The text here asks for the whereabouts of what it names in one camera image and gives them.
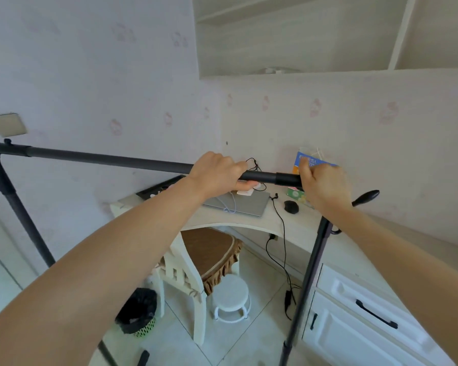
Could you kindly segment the person's right hand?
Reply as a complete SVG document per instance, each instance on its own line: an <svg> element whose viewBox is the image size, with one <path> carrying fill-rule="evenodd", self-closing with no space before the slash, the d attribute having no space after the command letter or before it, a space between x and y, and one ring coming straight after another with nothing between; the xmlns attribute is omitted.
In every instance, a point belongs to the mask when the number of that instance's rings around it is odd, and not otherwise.
<svg viewBox="0 0 458 366"><path fill-rule="evenodd" d="M301 158L300 162L309 160ZM303 189L305 197L321 215L333 221L340 213L352 209L351 188L341 167L327 163L315 167L317 182L312 188Z"/></svg>

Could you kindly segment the person's left hand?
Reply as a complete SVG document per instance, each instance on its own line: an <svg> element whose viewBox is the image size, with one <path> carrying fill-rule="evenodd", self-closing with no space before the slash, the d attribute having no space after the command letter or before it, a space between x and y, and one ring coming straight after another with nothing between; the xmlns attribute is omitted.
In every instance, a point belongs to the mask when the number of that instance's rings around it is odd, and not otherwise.
<svg viewBox="0 0 458 366"><path fill-rule="evenodd" d="M196 161L187 179L199 199L204 202L230 191L244 172L248 170L245 161L234 161L221 153L208 152Z"/></svg>

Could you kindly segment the black metal clothes rack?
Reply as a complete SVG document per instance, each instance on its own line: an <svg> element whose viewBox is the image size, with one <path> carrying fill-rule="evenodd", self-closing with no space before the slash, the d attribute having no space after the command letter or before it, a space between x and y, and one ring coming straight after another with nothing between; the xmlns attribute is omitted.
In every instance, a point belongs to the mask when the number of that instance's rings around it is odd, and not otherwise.
<svg viewBox="0 0 458 366"><path fill-rule="evenodd" d="M193 167L193 165L182 164L182 163L126 158L126 157L115 157L115 156L99 155L99 154L91 154L91 153L60 151L60 150L53 150L53 149L29 147L29 146L23 146L23 145L20 145L20 146L12 145L11 143L8 143L8 142L3 143L3 144L0 143L0 157L1 155L59 159L59 160L68 160L68 161L78 161L78 162L84 162L84 163L121 166L121 167L128 167L128 168L142 168L142 169L162 171L162 172L182 173L182 174L186 174L186 177L189 174L189 172L191 171L191 168ZM255 180L258 182L283 185L283 186L302 186L300 176L292 175L292 174L265 173L265 172L247 170L240 177L240 180ZM12 199L12 201L9 201L9 204L16 210L16 213L19 216L24 217L24 223L23 223L24 227L31 227L32 234L37 233L37 230L34 230L33 223L26 221L27 217L29 217L28 213L21 212L21 210L23 210L23 205L20 199L18 198L15 192L15 189L12 186L12 183L9 177L6 174L1 164L1 160L0 160L0 191L4 196ZM325 217L323 217L323 219L327 222L328 225L332 223Z"/></svg>

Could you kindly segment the person's left forearm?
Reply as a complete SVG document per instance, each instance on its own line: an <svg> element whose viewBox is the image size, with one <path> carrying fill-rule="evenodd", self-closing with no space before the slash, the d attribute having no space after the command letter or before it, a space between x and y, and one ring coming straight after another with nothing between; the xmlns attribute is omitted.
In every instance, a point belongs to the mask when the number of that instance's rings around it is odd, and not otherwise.
<svg viewBox="0 0 458 366"><path fill-rule="evenodd" d="M101 227L0 312L0 366L88 366L206 196L192 177Z"/></svg>

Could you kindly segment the person's right forearm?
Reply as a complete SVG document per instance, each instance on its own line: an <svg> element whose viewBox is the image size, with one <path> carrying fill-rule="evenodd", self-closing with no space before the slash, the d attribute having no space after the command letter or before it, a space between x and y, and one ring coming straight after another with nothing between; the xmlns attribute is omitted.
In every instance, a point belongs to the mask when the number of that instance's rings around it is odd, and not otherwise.
<svg viewBox="0 0 458 366"><path fill-rule="evenodd" d="M349 206L319 212L353 240L458 366L458 271Z"/></svg>

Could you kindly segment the grey laptop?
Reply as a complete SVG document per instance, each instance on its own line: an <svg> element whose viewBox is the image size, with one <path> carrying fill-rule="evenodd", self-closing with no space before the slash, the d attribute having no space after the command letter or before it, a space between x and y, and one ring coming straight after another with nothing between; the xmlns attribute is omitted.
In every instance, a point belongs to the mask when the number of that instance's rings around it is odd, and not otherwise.
<svg viewBox="0 0 458 366"><path fill-rule="evenodd" d="M220 209L230 214L239 213L262 217L269 199L270 193L266 191L254 191L250 196L228 192L209 198L203 203L203 206Z"/></svg>

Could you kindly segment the green packet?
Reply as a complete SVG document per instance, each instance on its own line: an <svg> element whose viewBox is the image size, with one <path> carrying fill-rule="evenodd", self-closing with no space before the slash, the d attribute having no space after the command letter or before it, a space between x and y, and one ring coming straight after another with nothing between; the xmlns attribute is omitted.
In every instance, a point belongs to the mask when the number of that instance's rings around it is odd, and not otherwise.
<svg viewBox="0 0 458 366"><path fill-rule="evenodd" d="M305 192L299 188L295 187L288 187L287 188L287 196L298 203L306 204L307 200L305 197Z"/></svg>

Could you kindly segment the brown seat cushion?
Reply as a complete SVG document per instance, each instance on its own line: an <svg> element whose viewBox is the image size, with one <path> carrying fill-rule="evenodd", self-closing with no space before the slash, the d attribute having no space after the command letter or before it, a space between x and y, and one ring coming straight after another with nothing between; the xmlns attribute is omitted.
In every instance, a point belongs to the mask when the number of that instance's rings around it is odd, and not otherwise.
<svg viewBox="0 0 458 366"><path fill-rule="evenodd" d="M239 275L241 240L209 227L185 230L181 236L208 296L223 277Z"/></svg>

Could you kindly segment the black power strip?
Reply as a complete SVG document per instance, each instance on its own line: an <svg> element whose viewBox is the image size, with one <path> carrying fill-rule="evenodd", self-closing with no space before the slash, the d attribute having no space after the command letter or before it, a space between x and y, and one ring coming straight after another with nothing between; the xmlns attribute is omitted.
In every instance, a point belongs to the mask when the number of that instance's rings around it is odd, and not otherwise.
<svg viewBox="0 0 458 366"><path fill-rule="evenodd" d="M159 193L169 189L172 185L176 184L179 180L183 179L185 175L177 175L174 178L165 180L159 184L148 187L147 189L141 190L136 193L142 200L146 201L154 196L159 195Z"/></svg>

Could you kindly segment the white wooden chair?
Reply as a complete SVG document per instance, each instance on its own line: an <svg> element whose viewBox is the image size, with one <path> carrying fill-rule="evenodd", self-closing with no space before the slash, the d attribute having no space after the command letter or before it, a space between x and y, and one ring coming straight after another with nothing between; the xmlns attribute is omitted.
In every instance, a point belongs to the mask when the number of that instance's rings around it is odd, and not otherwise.
<svg viewBox="0 0 458 366"><path fill-rule="evenodd" d="M207 297L200 274L189 257L181 232L177 234L168 251L153 269L151 277L154 290L160 301L159 314L165 314L165 289L167 283L188 295L194 304L193 340L203 345L207 322Z"/></svg>

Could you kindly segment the white round stool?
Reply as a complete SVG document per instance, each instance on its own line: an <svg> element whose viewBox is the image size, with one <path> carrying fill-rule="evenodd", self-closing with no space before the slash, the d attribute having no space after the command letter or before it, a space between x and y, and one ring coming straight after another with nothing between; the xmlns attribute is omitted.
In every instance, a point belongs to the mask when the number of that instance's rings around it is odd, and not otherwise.
<svg viewBox="0 0 458 366"><path fill-rule="evenodd" d="M238 275L228 274L221 282L214 286L212 293L214 304L213 318L226 324L235 324L249 319L251 310L251 297L249 287ZM220 316L220 312L239 313L240 317L234 320L226 320Z"/></svg>

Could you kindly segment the black power adapter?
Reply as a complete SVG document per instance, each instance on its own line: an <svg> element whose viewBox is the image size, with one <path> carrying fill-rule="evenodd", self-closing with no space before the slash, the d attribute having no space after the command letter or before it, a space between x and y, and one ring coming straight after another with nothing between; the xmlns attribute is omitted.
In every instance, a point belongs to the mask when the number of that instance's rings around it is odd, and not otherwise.
<svg viewBox="0 0 458 366"><path fill-rule="evenodd" d="M284 298L284 312L285 316L287 317L288 320L292 320L292 318L288 315L288 309L292 304L292 301L296 304L294 295L293 295L293 288L290 287L288 290L285 292L285 298Z"/></svg>

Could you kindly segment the bin with black bag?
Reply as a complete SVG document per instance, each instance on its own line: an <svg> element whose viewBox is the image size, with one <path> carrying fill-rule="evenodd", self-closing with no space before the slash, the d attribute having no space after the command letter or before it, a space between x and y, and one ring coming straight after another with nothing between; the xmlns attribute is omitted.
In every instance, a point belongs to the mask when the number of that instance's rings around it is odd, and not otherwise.
<svg viewBox="0 0 458 366"><path fill-rule="evenodd" d="M156 322L157 299L154 290L136 288L115 319L122 333L143 338L152 331Z"/></svg>

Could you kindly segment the white desk with drawers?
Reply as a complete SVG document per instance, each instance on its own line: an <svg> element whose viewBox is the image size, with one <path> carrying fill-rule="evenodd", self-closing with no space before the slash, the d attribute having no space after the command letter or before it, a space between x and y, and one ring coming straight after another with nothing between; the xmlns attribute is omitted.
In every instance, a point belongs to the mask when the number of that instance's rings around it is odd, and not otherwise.
<svg viewBox="0 0 458 366"><path fill-rule="evenodd" d="M275 206L283 208L290 200L286 188L270 187L270 198L278 194ZM269 202L262 217L230 214L203 206L182 231L196 228L248 228L275 234L310 254L314 248L321 220L314 209L300 206L299 213L282 212L283 220ZM364 306L386 321L393 329L355 304ZM317 313L310 331L313 313ZM346 235L330 234L313 277L304 319L297 331L311 349L333 366L456 366L451 358L405 309L359 247Z"/></svg>

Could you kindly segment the white wall shelf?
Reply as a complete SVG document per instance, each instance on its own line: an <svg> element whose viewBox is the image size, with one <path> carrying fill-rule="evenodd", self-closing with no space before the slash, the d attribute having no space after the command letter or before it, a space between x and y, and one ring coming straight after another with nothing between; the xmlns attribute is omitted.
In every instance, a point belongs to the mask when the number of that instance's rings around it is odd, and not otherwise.
<svg viewBox="0 0 458 366"><path fill-rule="evenodd" d="M458 68L458 0L192 0L202 77Z"/></svg>

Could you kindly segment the beige wall switch plate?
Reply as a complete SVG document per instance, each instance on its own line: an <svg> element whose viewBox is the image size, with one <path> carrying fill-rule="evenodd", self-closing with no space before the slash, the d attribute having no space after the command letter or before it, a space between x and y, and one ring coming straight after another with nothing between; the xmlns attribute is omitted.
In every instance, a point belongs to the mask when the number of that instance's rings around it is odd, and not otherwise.
<svg viewBox="0 0 458 366"><path fill-rule="evenodd" d="M26 135L27 133L28 130L18 113L0 114L0 136L2 138Z"/></svg>

